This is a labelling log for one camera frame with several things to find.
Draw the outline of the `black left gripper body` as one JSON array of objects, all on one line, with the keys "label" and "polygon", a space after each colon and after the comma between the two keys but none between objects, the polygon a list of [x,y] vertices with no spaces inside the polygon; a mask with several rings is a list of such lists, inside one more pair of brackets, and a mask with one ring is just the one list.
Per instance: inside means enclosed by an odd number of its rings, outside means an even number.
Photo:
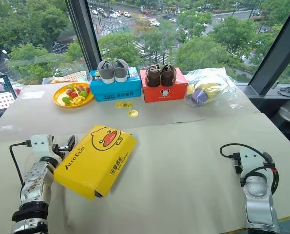
[{"label": "black left gripper body", "polygon": [[59,146],[58,144],[54,144],[52,146],[52,150],[56,155],[58,155],[63,160],[66,154],[65,151],[70,152],[71,148],[70,146]]}]

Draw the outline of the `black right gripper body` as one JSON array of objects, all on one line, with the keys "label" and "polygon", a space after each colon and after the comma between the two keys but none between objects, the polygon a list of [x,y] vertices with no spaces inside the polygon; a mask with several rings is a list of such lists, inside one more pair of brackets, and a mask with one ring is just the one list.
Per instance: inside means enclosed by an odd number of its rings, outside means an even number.
[{"label": "black right gripper body", "polygon": [[263,156],[257,152],[239,152],[235,154],[234,167],[237,174],[247,174],[259,167],[275,167],[270,155],[264,152]]}]

